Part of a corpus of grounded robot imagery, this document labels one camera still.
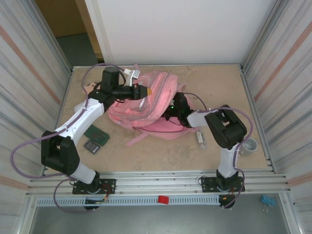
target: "wooden table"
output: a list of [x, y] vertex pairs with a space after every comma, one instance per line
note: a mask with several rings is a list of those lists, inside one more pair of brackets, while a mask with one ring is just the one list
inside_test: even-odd
[[[74, 107], [84, 101], [80, 84], [87, 69], [84, 67], [74, 69], [61, 124], [74, 114]], [[101, 81], [103, 69], [104, 67], [93, 69], [86, 79], [86, 84], [93, 81]], [[152, 70], [167, 70], [177, 74], [179, 83], [186, 84], [185, 92], [199, 95], [208, 108], [228, 104], [252, 117], [236, 65], [146, 66], [140, 69], [142, 73]], [[191, 98], [195, 108], [203, 109], [199, 100], [192, 96]], [[242, 115], [238, 116], [249, 130], [249, 122]], [[208, 127], [201, 129], [208, 144], [207, 149], [202, 150], [199, 147], [195, 133], [189, 133], [171, 141], [148, 136], [133, 146], [128, 147], [126, 143], [138, 136], [139, 133], [113, 124], [107, 114], [99, 117], [94, 122], [94, 125], [110, 135], [109, 141], [93, 155], [83, 147], [87, 137], [82, 136], [77, 149], [82, 162], [99, 172], [205, 170], [218, 168], [220, 147], [213, 139]], [[250, 156], [239, 156], [238, 166], [240, 168], [265, 168], [267, 163], [256, 129], [252, 137], [258, 141], [258, 149]]]

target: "floor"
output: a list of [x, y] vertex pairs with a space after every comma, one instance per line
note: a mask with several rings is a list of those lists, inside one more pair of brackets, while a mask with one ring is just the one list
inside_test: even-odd
[[57, 41], [72, 67], [98, 63], [87, 33], [57, 38]]
[[100, 207], [95, 213], [67, 214], [37, 208], [30, 234], [289, 234], [278, 195], [263, 212], [261, 195], [241, 195], [232, 210], [219, 206]]
[[[103, 69], [99, 67], [92, 70], [86, 84], [100, 81]], [[177, 74], [179, 83], [186, 84], [185, 91], [199, 95], [208, 108], [228, 104], [252, 117], [236, 65], [141, 67], [140, 69], [143, 73], [159, 69]], [[74, 69], [61, 124], [74, 114], [74, 107], [84, 100], [80, 83], [86, 70], [87, 68], [84, 67]], [[192, 101], [195, 109], [203, 109], [196, 98], [192, 98]], [[239, 117], [249, 129], [248, 121], [242, 116]], [[113, 124], [107, 113], [93, 124], [108, 133], [110, 139], [94, 155], [83, 147], [87, 138], [82, 136], [77, 150], [80, 160], [99, 172], [215, 170], [220, 162], [220, 147], [208, 127], [201, 129], [207, 142], [207, 148], [202, 150], [195, 133], [188, 133], [170, 141], [147, 136], [128, 147], [127, 142], [138, 136], [138, 132]], [[258, 141], [258, 149], [249, 156], [240, 156], [238, 166], [243, 169], [266, 168], [267, 162], [256, 129], [252, 137]]]

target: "white tag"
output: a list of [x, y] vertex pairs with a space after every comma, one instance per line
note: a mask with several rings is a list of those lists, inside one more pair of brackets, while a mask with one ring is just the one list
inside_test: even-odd
[[196, 135], [197, 135], [198, 143], [199, 144], [204, 143], [203, 137], [202, 137], [201, 132], [199, 130], [196, 132]]

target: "black mounting plate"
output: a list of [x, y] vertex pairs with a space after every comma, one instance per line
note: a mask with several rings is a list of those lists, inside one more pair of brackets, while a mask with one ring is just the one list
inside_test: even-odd
[[[201, 181], [201, 189], [203, 193], [219, 193], [219, 192], [230, 192], [229, 190], [223, 191], [219, 188], [218, 183], [216, 181], [217, 177], [202, 177]], [[233, 183], [234, 192], [238, 192], [242, 186], [243, 177], [238, 177], [237, 180]]]
[[[110, 193], [108, 191], [107, 186], [104, 186], [105, 189], [102, 189], [101, 186], [100, 186], [100, 189], [95, 194], [106, 194], [106, 193], [114, 194], [115, 193], [116, 179], [100, 179], [100, 184], [108, 185], [109, 188], [110, 188]], [[73, 194], [90, 195], [90, 194], [94, 194], [94, 193], [89, 193], [87, 190], [85, 190], [81, 186], [81, 183], [75, 182], [74, 186], [73, 186]]]

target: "memory card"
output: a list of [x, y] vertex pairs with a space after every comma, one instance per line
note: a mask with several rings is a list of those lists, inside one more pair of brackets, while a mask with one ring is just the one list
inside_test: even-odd
[[101, 148], [99, 145], [90, 140], [87, 141], [83, 146], [93, 154], [95, 154]]

